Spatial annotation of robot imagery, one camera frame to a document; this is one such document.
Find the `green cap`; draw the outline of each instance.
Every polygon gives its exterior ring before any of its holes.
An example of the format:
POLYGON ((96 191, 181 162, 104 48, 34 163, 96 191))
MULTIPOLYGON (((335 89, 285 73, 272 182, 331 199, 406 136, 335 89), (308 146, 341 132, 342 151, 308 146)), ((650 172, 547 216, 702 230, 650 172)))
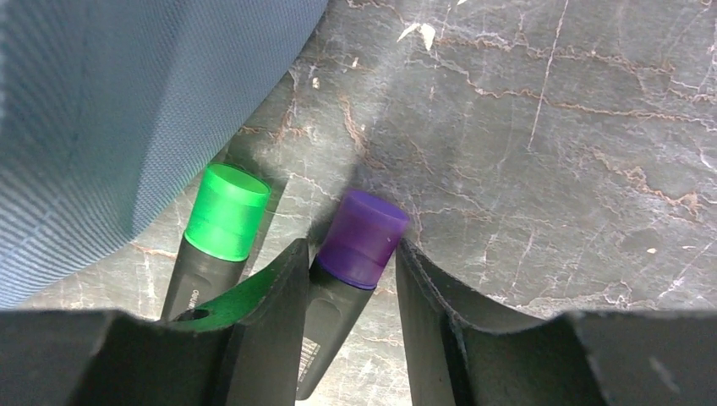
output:
POLYGON ((184 237, 197 250, 225 261, 244 261, 259 229, 271 188, 223 163, 205 171, 184 237))

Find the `blue fabric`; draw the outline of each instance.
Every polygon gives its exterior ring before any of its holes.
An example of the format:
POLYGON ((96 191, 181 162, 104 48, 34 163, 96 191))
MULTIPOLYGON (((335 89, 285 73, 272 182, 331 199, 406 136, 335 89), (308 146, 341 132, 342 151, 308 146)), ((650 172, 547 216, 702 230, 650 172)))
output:
POLYGON ((286 73, 326 0, 0 0, 0 308, 119 249, 286 73))

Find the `marble floor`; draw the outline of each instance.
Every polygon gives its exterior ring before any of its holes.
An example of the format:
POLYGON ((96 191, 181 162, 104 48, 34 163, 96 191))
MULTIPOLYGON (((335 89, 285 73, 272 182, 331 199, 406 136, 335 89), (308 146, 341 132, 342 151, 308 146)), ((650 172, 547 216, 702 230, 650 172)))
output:
MULTIPOLYGON (((710 0, 336 0, 217 159, 274 187, 252 255, 321 240, 342 192, 491 298, 717 305, 717 5, 710 0)), ((24 307, 157 318, 197 180, 131 245, 24 307)), ((392 264, 302 404, 411 404, 392 264)))

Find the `green highlighter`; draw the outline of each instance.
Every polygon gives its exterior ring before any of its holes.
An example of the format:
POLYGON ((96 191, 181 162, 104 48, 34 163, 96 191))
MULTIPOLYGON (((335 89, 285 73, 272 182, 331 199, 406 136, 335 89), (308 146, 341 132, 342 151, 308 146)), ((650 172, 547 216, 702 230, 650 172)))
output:
POLYGON ((235 167, 212 163, 206 168, 179 244, 163 320, 238 283, 270 195, 269 185, 235 167))

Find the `purple cap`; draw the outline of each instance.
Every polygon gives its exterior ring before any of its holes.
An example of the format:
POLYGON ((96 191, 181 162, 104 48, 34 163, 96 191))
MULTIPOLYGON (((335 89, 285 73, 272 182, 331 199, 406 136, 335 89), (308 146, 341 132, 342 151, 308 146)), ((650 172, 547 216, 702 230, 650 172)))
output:
POLYGON ((345 283, 373 289, 407 226, 408 215, 398 207, 351 190, 343 197, 316 260, 345 283))

